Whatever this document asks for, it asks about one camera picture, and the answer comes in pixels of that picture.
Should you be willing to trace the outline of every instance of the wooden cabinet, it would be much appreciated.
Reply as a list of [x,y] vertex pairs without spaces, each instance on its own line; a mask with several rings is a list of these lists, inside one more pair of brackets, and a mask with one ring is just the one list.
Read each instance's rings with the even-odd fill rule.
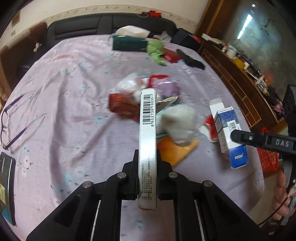
[[226,54],[207,41],[203,41],[199,54],[228,88],[252,132],[261,132],[262,127],[271,130],[278,125],[275,113],[255,83]]

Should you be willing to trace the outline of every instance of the sticker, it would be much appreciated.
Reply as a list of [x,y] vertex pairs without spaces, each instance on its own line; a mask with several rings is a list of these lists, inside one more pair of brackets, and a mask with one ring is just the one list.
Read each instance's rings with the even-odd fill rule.
[[235,123],[235,120],[232,120],[232,121],[228,121],[227,122],[227,125],[228,125],[228,128],[230,130],[230,133],[234,130],[237,129],[237,126],[236,126],[236,123]]
[[0,200],[5,203],[5,188],[0,184]]

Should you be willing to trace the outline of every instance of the human hand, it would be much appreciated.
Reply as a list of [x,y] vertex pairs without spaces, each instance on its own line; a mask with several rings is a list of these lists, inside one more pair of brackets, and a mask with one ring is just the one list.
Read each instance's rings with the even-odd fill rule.
[[[272,199],[272,205],[271,205],[274,211],[282,204],[282,202],[287,197],[285,185],[286,185],[286,176],[282,171],[280,171],[277,176],[277,184],[274,187],[274,197]],[[290,202],[291,202],[291,198],[289,197],[285,202],[285,204],[278,210],[278,212],[272,216],[273,219],[280,220],[283,216],[288,215],[289,214],[288,205],[290,204]]]

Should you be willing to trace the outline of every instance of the smartphone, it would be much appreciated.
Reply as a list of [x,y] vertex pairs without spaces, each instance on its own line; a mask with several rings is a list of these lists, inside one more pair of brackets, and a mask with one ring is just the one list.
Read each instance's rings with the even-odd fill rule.
[[12,225],[15,225],[15,206],[13,182],[15,159],[1,152],[0,155],[0,213]]

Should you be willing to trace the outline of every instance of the black cable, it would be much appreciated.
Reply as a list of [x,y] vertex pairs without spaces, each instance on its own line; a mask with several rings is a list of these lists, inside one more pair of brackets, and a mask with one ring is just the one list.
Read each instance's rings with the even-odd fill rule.
[[286,197],[286,199],[283,201],[283,203],[264,221],[262,221],[261,223],[258,224],[258,226],[262,225],[263,223],[265,223],[266,221],[268,221],[273,215],[275,215],[277,213],[278,210],[280,210],[280,208],[285,204],[285,202],[288,200],[289,196]]

